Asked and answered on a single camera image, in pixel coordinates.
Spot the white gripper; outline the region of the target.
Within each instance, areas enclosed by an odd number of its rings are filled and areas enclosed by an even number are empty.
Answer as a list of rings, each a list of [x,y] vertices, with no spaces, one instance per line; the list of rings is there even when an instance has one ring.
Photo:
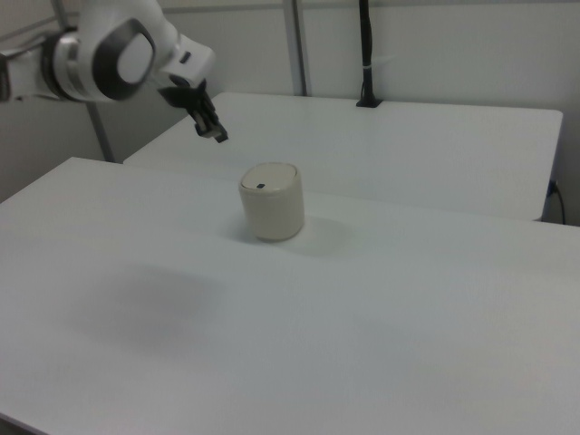
[[[167,63],[157,71],[158,92],[176,108],[187,109],[198,136],[222,143],[228,139],[207,92],[215,52],[181,36]]]

